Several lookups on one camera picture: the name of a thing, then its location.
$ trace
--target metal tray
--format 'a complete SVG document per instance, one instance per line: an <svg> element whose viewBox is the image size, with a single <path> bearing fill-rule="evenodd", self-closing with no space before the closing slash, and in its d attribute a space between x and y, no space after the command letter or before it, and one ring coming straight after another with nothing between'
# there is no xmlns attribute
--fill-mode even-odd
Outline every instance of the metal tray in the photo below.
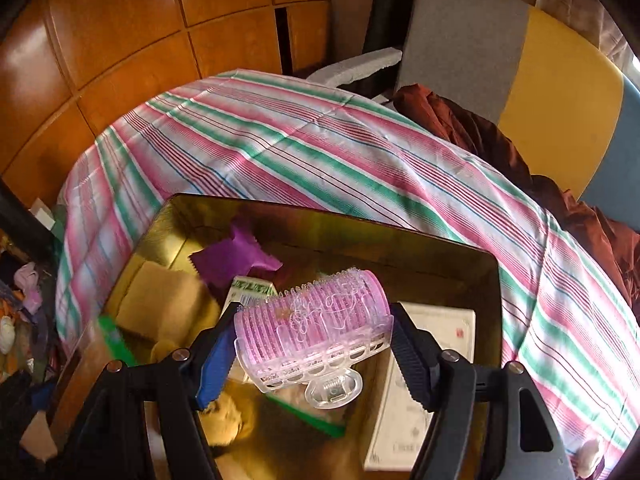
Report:
<svg viewBox="0 0 640 480"><path fill-rule="evenodd" d="M230 221L238 215L251 223L261 246L283 262L275 280L278 290L312 281L319 273L352 266L372 270L389 301L475 310L475 362L500 365L500 283L497 261L491 254L386 224L274 203L186 194L172 197L139 241L105 311L112 316L117 313L130 280L145 260L195 273L188 256L226 237ZM148 342L130 336L126 341L139 360L148 358ZM72 391L61 395L52 425L58 441L63 440L84 399L83 391L91 387L106 359L108 356L94 352L90 365L83 367L83 379L72 377L68 383L67 390ZM225 391L241 412L250 413L251 423L242 438L216 459L223 475L226 471L225 478L407 478L405 472L363 472L361 468L364 440L369 437L366 421L377 412L370 398L377 379L376 361L371 358L359 368L365 387L349 406L346 434L341 438L325 436L266 399L254 386L228 381ZM71 400L65 403L65 397ZM482 446L486 414L478 409L476 415L461 478L473 477Z"/></svg>

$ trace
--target brown blanket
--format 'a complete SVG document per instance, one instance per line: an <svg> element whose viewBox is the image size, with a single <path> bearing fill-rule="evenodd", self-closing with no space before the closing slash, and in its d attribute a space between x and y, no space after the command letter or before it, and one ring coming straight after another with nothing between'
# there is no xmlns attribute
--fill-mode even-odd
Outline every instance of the brown blanket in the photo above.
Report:
<svg viewBox="0 0 640 480"><path fill-rule="evenodd" d="M495 124L434 94L422 85L405 86L393 98L396 110L433 135L491 164L556 217L616 285L640 322L640 235L606 218L597 207L577 202L542 175L532 175L513 143Z"/></svg>

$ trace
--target chair armrest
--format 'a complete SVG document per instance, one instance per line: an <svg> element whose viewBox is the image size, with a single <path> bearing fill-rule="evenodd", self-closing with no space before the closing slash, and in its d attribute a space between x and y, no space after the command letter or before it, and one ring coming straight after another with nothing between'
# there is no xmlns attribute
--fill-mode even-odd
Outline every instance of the chair armrest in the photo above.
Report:
<svg viewBox="0 0 640 480"><path fill-rule="evenodd" d="M306 80L336 88L369 77L383 68L398 64L401 59L402 50L383 48L325 66L313 72Z"/></svg>

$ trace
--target blue gripper pad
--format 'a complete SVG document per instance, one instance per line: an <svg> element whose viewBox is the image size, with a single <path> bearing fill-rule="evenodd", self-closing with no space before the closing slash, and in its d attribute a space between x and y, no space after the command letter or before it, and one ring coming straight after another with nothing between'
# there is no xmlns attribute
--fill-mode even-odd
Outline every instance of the blue gripper pad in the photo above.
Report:
<svg viewBox="0 0 640 480"><path fill-rule="evenodd" d="M236 327L229 323L213 345L200 372L200 387L196 394L198 409L204 410L220 395L226 376L236 358L235 340Z"/></svg>

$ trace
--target striped bedsheet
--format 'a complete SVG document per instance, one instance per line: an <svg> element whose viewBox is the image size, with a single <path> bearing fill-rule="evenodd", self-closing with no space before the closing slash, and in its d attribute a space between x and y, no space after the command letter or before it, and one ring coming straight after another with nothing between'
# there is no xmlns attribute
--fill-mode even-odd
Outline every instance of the striped bedsheet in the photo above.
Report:
<svg viewBox="0 0 640 480"><path fill-rule="evenodd" d="M604 474L640 420L636 320L556 220L477 157L363 97L238 70L165 92L107 128L60 193L68 208L56 322L70 351L138 239L177 192L387 222L493 253L502 358L536 381L573 457Z"/></svg>

